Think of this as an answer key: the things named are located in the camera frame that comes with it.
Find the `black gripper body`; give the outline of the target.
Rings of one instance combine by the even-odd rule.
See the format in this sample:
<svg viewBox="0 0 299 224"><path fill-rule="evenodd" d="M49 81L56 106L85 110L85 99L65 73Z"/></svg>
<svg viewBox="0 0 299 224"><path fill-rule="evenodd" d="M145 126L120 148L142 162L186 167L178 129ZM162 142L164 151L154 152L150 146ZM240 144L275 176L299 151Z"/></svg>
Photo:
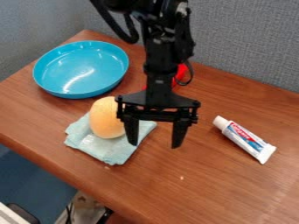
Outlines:
<svg viewBox="0 0 299 224"><path fill-rule="evenodd" d="M128 123L132 119L168 123L197 122L200 102L177 95L173 83L181 85L174 73L146 75L145 88L116 97L116 117Z"/></svg>

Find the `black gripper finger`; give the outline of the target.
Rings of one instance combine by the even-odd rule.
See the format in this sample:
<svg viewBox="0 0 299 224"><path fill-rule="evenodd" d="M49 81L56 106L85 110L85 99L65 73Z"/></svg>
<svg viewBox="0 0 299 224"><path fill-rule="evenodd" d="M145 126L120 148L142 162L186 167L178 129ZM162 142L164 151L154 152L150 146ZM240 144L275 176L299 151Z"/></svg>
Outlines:
<svg viewBox="0 0 299 224"><path fill-rule="evenodd" d="M125 127L126 141L132 145L137 145L138 120L130 116L126 116L124 118L124 127Z"/></svg>
<svg viewBox="0 0 299 224"><path fill-rule="evenodd" d="M189 127L189 120L180 119L172 124L172 148L177 148L182 144L182 139Z"/></svg>

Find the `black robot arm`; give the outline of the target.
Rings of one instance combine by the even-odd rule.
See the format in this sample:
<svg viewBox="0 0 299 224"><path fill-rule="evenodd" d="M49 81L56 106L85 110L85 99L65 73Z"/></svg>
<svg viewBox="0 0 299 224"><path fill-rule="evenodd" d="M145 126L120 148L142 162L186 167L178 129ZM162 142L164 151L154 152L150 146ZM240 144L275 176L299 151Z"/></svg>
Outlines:
<svg viewBox="0 0 299 224"><path fill-rule="evenodd" d="M197 122L200 103L177 95L172 84L180 64L192 56L188 0L102 0L112 11L136 18L144 40L145 90L116 97L116 117L124 123L126 140L137 144L138 122L172 124L172 147L182 144L188 127Z"/></svg>

